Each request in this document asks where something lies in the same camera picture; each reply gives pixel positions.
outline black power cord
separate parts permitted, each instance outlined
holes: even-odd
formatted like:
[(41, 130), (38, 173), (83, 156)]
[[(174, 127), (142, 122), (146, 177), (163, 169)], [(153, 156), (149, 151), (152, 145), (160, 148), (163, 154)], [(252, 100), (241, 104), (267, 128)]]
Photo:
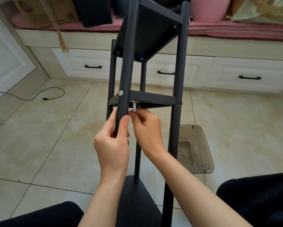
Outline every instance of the black power cord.
[[(63, 89), (59, 88), (59, 87), (48, 87), (48, 88), (46, 88), (46, 89), (40, 91), (39, 93), (41, 93), (41, 92), (43, 92), (43, 91), (45, 91), (45, 90), (47, 90), (47, 89), (49, 89), (49, 88), (58, 88), (58, 89), (60, 89), (60, 90), (62, 90), (62, 91), (64, 92), (61, 96), (58, 96), (58, 97), (55, 97), (55, 98), (52, 98), (52, 99), (57, 99), (57, 98), (59, 98), (59, 97), (62, 97), (62, 96), (65, 94), (65, 91), (64, 91)], [(8, 92), (0, 92), (0, 93), (5, 93), (5, 94), (8, 94), (8, 95), (12, 95), (12, 94), (10, 94), (10, 93), (8, 93)], [(36, 96), (34, 96), (32, 99), (23, 99), (23, 98), (20, 98), (20, 97), (18, 97), (18, 96), (15, 96), (15, 97), (17, 97), (17, 98), (19, 98), (19, 99), (23, 99), (23, 100), (30, 101), (30, 100), (35, 99)]]

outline pink bucket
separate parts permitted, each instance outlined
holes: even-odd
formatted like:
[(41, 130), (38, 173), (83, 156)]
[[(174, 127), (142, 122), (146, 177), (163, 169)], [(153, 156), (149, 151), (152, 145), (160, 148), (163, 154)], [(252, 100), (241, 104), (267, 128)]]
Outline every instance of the pink bucket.
[(191, 0), (193, 21), (216, 23), (223, 20), (231, 0)]

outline left hand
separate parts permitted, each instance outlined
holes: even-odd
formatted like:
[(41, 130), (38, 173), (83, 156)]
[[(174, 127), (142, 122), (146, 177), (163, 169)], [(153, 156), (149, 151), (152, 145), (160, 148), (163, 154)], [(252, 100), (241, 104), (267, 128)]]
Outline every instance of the left hand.
[(114, 177), (115, 175), (126, 176), (129, 163), (129, 141), (128, 132), (129, 116), (121, 118), (117, 137), (114, 138), (114, 125), (116, 120), (116, 109), (113, 110), (109, 119), (101, 131), (94, 138), (99, 164), (101, 166), (101, 180)]

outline clear plastic bin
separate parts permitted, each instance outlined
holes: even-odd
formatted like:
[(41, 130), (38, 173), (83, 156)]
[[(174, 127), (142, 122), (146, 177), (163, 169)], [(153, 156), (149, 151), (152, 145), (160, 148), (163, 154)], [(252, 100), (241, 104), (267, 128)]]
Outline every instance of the clear plastic bin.
[(213, 172), (211, 152), (200, 126), (180, 125), (177, 160), (193, 174)]

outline black metal pole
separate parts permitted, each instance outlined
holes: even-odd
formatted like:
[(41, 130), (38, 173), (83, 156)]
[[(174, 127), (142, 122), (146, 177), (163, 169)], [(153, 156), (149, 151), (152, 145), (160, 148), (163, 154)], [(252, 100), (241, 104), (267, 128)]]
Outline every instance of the black metal pole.
[[(141, 72), (140, 72), (140, 88), (139, 88), (141, 92), (146, 91), (146, 71), (147, 71), (147, 62), (142, 62)], [(135, 178), (139, 178), (140, 156), (141, 156), (141, 147), (136, 141), (135, 170), (134, 170)]]
[[(116, 58), (117, 56), (115, 54), (113, 54), (113, 49), (114, 49), (114, 45), (116, 43), (116, 40), (112, 40), (112, 45), (111, 45), (111, 59), (110, 59), (110, 75), (109, 75), (109, 91), (108, 91), (108, 102), (107, 104), (109, 104), (109, 100), (113, 98), (114, 96), (114, 87), (115, 87), (115, 73), (116, 73)], [(107, 106), (107, 118), (106, 120), (108, 120), (108, 118), (110, 117), (110, 114), (113, 111), (113, 105), (108, 105)]]
[(135, 35), (139, 14), (140, 0), (131, 0), (129, 13), (127, 15), (127, 31), (124, 42), (123, 63), (121, 66), (121, 81), (119, 85), (119, 98), (117, 103), (117, 115), (115, 124), (115, 135), (117, 135), (119, 122), (124, 115), (128, 114), (129, 96), (132, 82), (132, 71), (135, 54)]
[[(186, 51), (187, 51), (187, 39), (188, 39), (188, 27), (190, 17), (190, 3), (185, 1), (181, 5), (181, 15), (183, 17), (183, 24), (179, 28), (178, 42), (177, 42), (177, 56), (175, 65), (175, 77), (173, 96), (175, 96), (175, 105), (172, 106), (171, 122), (170, 122), (170, 134), (169, 134), (169, 146), (168, 152), (177, 159), (177, 145), (179, 137), (179, 126), (181, 117), (181, 101), (182, 92), (184, 86), (185, 76), (185, 63), (186, 63)], [(164, 203), (162, 211), (162, 227), (171, 227), (172, 224), (172, 212), (173, 212), (173, 200), (174, 196), (165, 184), (164, 187)]]

